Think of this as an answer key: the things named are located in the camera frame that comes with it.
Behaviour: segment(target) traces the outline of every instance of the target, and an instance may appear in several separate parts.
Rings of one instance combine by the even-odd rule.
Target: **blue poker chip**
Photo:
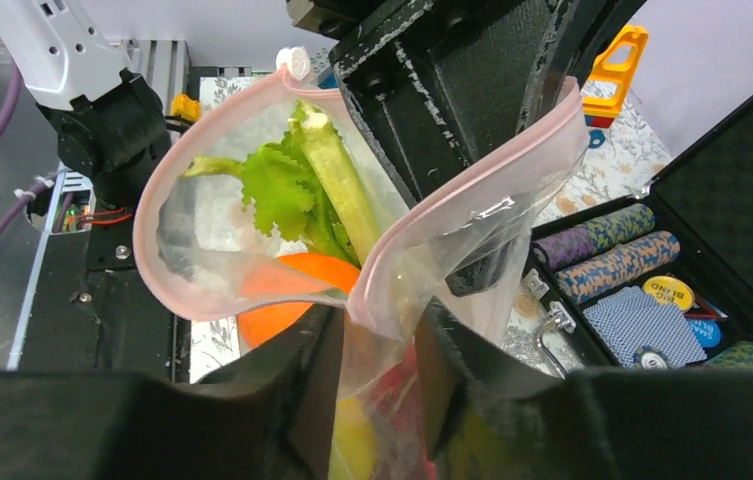
[[[717,322],[711,320],[690,320],[688,326],[703,348],[714,348],[720,344],[721,332]]]
[[[639,370],[666,370],[670,368],[670,362],[659,350],[645,346],[639,347],[632,355],[632,362]]]

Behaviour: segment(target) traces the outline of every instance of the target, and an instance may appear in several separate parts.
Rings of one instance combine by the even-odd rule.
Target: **plastic bag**
[[[242,184],[226,175],[181,178],[197,156],[246,158],[279,141],[298,100],[328,114],[350,154],[380,232],[349,296],[275,257],[305,250],[252,226]],[[431,476],[420,430],[416,324],[437,296],[461,321],[501,343],[538,212],[579,167],[588,134],[576,82],[550,114],[408,212],[355,129],[337,90],[308,90],[283,67],[204,116],[171,149],[135,218],[137,266],[175,314],[210,321],[271,304],[304,301],[347,308],[331,478]],[[456,298],[445,277],[505,248],[500,281]],[[255,275],[272,279],[256,289]]]

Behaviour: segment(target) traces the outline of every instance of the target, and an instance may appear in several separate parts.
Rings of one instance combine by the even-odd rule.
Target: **orange plastic piece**
[[[285,265],[349,293],[358,280],[359,269],[334,257],[318,253],[295,253],[277,258]],[[276,275],[261,270],[246,279],[249,294],[278,293]],[[249,348],[256,348],[290,327],[311,308],[310,303],[281,303],[238,315],[238,332]]]
[[[632,79],[635,78],[635,71],[638,69],[638,62],[641,61],[648,39],[647,29],[627,25],[617,34],[609,48],[597,56],[594,60],[594,70],[591,71],[588,81],[613,83],[617,90],[611,98],[583,98],[582,106],[585,109],[585,115],[617,118],[623,110],[623,102],[632,85]],[[626,60],[621,63],[612,63],[612,56],[624,47],[629,47]]]
[[[182,117],[189,122],[196,122],[201,114],[199,102],[184,93],[173,97],[173,101],[170,103],[170,115]]]

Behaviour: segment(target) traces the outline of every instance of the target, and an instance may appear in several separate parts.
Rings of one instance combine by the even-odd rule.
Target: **cable tie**
[[[23,195],[28,195],[28,197],[31,198],[32,200],[37,198],[37,195],[35,195],[34,192],[29,191],[29,190],[23,190],[22,188],[18,188],[14,190],[14,195],[16,195],[17,198],[23,198]]]
[[[50,180],[48,178],[43,178],[40,175],[34,177],[34,179],[37,180],[38,182],[44,184],[46,186],[46,188],[52,188],[53,186],[55,186],[55,181]]]

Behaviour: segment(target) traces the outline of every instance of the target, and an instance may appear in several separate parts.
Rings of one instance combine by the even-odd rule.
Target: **green poker chip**
[[[658,349],[650,346],[639,347],[635,350],[632,360],[635,363],[635,368],[639,370],[665,370],[670,368],[667,357]]]

